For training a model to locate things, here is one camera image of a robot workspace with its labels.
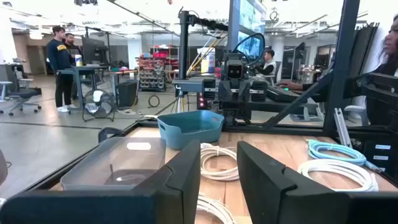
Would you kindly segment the grey translucent plastic bin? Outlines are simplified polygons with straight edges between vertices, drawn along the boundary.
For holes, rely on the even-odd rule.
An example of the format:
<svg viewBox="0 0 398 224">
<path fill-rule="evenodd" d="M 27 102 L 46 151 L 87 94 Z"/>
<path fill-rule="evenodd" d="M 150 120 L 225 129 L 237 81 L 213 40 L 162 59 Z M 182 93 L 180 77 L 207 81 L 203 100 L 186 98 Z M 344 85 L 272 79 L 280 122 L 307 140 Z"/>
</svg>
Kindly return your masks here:
<svg viewBox="0 0 398 224">
<path fill-rule="evenodd" d="M 64 190 L 130 190 L 165 164 L 162 138 L 109 138 L 67 172 Z"/>
</svg>

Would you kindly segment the black box with white labels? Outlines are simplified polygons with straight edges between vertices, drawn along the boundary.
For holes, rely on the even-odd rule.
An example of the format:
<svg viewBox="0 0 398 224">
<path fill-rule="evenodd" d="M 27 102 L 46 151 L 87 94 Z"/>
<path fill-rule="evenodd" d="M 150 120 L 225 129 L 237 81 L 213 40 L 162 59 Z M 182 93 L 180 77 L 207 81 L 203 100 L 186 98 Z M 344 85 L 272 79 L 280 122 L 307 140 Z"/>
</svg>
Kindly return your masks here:
<svg viewBox="0 0 398 224">
<path fill-rule="evenodd" d="M 369 162 L 398 181 L 398 141 L 366 141 L 363 154 Z"/>
</svg>

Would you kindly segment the large display screen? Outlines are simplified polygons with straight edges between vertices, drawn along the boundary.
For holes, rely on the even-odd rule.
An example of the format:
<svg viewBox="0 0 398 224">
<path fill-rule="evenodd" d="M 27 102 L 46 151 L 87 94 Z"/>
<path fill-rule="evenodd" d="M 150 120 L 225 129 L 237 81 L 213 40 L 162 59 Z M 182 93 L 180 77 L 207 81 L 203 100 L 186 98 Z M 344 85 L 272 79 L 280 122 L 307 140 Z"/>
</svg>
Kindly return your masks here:
<svg viewBox="0 0 398 224">
<path fill-rule="evenodd" d="M 242 52 L 250 62 L 262 63 L 265 26 L 266 8 L 260 0 L 229 0 L 226 48 Z"/>
</svg>

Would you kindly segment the grey box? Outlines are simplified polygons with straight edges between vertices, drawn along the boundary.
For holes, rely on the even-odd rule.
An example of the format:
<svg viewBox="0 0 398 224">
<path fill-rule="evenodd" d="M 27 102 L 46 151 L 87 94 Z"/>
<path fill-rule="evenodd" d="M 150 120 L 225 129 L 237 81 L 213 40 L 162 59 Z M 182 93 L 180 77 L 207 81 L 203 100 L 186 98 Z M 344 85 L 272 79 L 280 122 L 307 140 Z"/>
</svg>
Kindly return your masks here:
<svg viewBox="0 0 398 224">
<path fill-rule="evenodd" d="M 216 80 L 212 78 L 176 79 L 172 81 L 175 88 L 186 92 L 216 92 Z"/>
</svg>

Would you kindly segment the person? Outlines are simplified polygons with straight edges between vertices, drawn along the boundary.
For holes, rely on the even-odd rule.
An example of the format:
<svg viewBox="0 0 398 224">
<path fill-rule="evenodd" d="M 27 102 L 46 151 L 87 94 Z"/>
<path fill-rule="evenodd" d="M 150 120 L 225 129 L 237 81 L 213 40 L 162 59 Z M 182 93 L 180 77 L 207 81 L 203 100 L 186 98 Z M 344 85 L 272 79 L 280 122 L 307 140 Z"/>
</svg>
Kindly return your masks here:
<svg viewBox="0 0 398 224">
<path fill-rule="evenodd" d="M 75 36 L 71 33 L 66 33 L 65 39 L 64 39 L 64 44 L 66 45 L 67 50 L 71 56 L 71 59 L 70 59 L 71 66 L 76 67 L 75 56 L 82 55 L 82 53 L 81 53 L 79 46 L 75 45 L 74 42 L 75 42 Z M 72 84 L 72 99 L 73 100 L 78 99 L 78 91 L 77 91 L 75 80 L 73 81 L 73 84 Z"/>
<path fill-rule="evenodd" d="M 381 63 L 375 70 L 371 71 L 373 73 L 383 73 L 385 75 L 390 75 L 398 77 L 398 15 L 393 19 L 389 33 L 385 36 L 383 40 L 383 48 L 381 56 L 384 57 L 383 63 Z M 353 79 L 349 78 L 345 83 L 345 97 L 349 96 L 349 82 Z M 277 86 L 282 88 L 288 88 L 290 90 L 306 91 L 312 87 L 312 84 L 299 84 L 291 81 L 280 81 Z M 377 88 L 398 93 L 398 88 L 391 88 L 383 85 L 375 85 Z M 330 90 L 329 85 L 325 85 L 321 90 L 317 92 L 323 99 L 328 98 L 328 92 Z M 392 116 L 390 111 L 394 109 L 388 103 L 376 100 L 374 98 L 366 97 L 366 112 L 368 120 L 371 125 L 388 125 L 392 121 Z"/>
<path fill-rule="evenodd" d="M 264 53 L 265 64 L 263 67 L 255 66 L 257 71 L 256 76 L 264 78 L 267 75 L 275 75 L 276 62 L 274 60 L 275 52 L 273 50 L 266 50 Z"/>
<path fill-rule="evenodd" d="M 55 74 L 55 106 L 60 113 L 69 113 L 69 108 L 73 107 L 71 95 L 73 76 L 63 74 L 61 71 L 71 68 L 71 55 L 63 42 L 65 29 L 61 26 L 52 27 L 54 37 L 47 45 L 47 58 Z"/>
</svg>

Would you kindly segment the black office chair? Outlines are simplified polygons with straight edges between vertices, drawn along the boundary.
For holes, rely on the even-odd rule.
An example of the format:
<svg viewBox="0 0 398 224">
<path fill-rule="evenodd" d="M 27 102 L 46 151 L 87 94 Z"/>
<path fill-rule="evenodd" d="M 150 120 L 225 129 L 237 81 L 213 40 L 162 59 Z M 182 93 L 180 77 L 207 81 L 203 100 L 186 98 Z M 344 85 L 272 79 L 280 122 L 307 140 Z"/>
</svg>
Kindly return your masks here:
<svg viewBox="0 0 398 224">
<path fill-rule="evenodd" d="M 38 103 L 29 103 L 29 100 L 33 96 L 39 95 L 39 92 L 36 89 L 28 87 L 29 82 L 31 82 L 32 79 L 21 79 L 21 81 L 26 82 L 27 86 L 21 88 L 19 81 L 16 81 L 15 83 L 10 81 L 0 81 L 0 103 L 13 103 L 12 108 L 7 112 L 10 117 L 14 116 L 14 110 L 23 111 L 24 106 L 34 106 L 34 113 L 38 113 L 39 110 L 42 109 Z"/>
</svg>

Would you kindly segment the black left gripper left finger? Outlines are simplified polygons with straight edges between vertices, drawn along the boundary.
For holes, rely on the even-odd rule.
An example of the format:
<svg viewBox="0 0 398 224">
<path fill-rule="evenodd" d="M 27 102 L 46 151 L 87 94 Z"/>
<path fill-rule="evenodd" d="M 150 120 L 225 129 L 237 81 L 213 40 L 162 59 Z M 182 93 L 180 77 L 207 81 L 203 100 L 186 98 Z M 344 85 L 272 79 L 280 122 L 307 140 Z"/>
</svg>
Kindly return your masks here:
<svg viewBox="0 0 398 224">
<path fill-rule="evenodd" d="M 193 140 L 131 190 L 36 190 L 0 208 L 0 224 L 194 224 L 200 142 Z"/>
</svg>

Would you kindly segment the white aluminium extrusion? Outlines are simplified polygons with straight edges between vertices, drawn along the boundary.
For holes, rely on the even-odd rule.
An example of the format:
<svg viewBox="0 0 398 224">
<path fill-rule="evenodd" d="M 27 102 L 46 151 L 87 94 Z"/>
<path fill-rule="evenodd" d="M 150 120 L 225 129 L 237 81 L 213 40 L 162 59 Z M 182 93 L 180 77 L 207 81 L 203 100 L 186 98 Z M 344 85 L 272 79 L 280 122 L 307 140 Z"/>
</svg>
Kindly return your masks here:
<svg viewBox="0 0 398 224">
<path fill-rule="evenodd" d="M 334 111 L 336 130 L 338 132 L 341 145 L 353 148 L 341 108 L 335 108 Z"/>
</svg>

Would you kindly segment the black computer monitor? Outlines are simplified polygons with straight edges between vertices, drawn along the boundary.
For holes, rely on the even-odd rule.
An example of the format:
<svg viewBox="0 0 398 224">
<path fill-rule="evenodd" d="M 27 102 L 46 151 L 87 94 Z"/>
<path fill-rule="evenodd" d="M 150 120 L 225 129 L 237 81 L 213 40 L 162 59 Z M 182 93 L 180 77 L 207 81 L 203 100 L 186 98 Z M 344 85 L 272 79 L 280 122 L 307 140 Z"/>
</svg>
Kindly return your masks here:
<svg viewBox="0 0 398 224">
<path fill-rule="evenodd" d="M 106 65 L 108 47 L 101 40 L 83 37 L 83 61 L 86 64 Z"/>
</svg>

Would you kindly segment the black speaker box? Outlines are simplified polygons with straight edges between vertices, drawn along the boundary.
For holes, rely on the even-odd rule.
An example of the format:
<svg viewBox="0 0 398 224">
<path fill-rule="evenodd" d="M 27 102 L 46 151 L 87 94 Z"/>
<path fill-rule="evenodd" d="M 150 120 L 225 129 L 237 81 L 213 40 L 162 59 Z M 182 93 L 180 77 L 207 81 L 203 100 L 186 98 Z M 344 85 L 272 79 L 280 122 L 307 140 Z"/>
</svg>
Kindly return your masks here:
<svg viewBox="0 0 398 224">
<path fill-rule="evenodd" d="M 137 90 L 137 80 L 129 80 L 116 85 L 119 110 L 131 108 L 137 103 Z"/>
</svg>

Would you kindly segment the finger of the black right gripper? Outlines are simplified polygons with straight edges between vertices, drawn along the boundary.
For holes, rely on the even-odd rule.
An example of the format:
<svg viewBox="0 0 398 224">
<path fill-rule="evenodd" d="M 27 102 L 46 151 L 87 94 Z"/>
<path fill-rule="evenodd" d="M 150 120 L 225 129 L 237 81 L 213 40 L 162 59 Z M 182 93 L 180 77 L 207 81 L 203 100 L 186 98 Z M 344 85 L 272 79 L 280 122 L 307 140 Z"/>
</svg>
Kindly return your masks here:
<svg viewBox="0 0 398 224">
<path fill-rule="evenodd" d="M 231 85 L 229 81 L 220 81 L 219 82 L 219 100 L 220 101 L 231 101 L 232 100 L 232 91 Z"/>
<path fill-rule="evenodd" d="M 241 81 L 239 84 L 239 101 L 249 101 L 250 98 L 250 83 Z"/>
</svg>

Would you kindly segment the black panel stack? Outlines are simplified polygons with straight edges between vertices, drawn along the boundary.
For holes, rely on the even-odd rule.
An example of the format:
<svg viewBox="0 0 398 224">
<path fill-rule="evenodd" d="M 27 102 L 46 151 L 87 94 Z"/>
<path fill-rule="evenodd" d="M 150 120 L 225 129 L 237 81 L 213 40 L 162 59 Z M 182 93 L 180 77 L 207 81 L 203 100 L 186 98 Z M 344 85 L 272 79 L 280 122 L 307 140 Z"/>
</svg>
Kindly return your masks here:
<svg viewBox="0 0 398 224">
<path fill-rule="evenodd" d="M 367 59 L 369 49 L 372 46 L 373 38 L 378 30 L 379 23 L 371 22 L 366 26 L 356 29 L 354 32 L 354 42 L 349 59 L 348 77 L 359 76 Z"/>
</svg>

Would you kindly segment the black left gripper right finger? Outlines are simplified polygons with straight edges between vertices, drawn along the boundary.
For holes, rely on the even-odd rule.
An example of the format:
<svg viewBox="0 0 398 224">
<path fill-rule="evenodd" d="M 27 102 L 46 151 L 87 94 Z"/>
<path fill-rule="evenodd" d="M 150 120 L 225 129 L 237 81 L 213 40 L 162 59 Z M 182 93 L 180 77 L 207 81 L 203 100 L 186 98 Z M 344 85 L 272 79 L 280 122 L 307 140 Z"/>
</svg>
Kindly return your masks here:
<svg viewBox="0 0 398 224">
<path fill-rule="evenodd" d="M 237 163 L 253 224 L 398 224 L 398 192 L 335 192 L 244 141 Z"/>
</svg>

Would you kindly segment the parts shelf rack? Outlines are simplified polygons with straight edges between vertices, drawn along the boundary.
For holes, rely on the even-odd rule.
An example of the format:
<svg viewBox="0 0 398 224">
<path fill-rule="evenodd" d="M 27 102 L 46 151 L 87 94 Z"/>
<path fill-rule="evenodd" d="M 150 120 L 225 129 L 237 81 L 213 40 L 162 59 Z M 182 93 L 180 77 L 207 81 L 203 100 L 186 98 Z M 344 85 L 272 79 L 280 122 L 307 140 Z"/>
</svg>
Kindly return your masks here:
<svg viewBox="0 0 398 224">
<path fill-rule="evenodd" d="M 166 90 L 166 56 L 163 52 L 155 52 L 136 57 L 140 91 L 163 92 Z"/>
</svg>

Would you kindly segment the grey standing desk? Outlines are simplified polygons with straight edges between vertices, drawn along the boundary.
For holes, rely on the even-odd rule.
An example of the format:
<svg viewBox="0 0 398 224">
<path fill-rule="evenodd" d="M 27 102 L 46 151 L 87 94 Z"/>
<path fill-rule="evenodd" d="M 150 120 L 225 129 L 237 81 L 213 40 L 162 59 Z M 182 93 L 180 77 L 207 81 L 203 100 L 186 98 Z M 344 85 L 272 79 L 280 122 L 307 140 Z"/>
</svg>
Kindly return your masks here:
<svg viewBox="0 0 398 224">
<path fill-rule="evenodd" d="M 96 77 L 95 71 L 99 70 L 104 72 L 107 69 L 105 66 L 94 65 L 94 66 L 82 66 L 82 67 L 72 67 L 65 70 L 59 70 L 58 72 L 63 75 L 72 75 L 76 81 L 76 89 L 78 92 L 78 105 L 73 107 L 69 107 L 70 113 L 72 111 L 81 111 L 84 109 L 84 96 L 83 90 L 81 87 L 81 76 L 82 75 L 91 75 L 91 89 L 97 90 L 97 81 L 98 78 Z"/>
</svg>

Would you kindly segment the teal blue plastic bin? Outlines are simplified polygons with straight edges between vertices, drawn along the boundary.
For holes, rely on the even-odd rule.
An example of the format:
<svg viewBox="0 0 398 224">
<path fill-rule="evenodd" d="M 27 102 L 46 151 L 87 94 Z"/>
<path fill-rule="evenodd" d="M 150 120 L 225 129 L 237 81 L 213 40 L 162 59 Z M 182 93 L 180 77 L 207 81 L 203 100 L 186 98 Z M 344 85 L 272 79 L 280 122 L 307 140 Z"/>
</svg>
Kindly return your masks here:
<svg viewBox="0 0 398 224">
<path fill-rule="evenodd" d="M 183 149 L 192 140 L 217 142 L 221 136 L 224 116 L 208 110 L 166 114 L 157 117 L 160 136 L 167 147 Z"/>
</svg>

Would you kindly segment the black floor fan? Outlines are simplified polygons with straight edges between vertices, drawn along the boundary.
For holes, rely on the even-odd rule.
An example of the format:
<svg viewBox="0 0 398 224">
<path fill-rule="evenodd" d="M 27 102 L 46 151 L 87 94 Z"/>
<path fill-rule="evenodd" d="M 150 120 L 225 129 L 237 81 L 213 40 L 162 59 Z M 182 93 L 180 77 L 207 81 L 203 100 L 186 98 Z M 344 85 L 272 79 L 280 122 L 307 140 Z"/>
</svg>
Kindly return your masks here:
<svg viewBox="0 0 398 224">
<path fill-rule="evenodd" d="M 115 112 L 115 98 L 104 90 L 91 90 L 83 98 L 82 119 L 84 122 L 94 119 L 109 119 L 113 122 Z"/>
</svg>

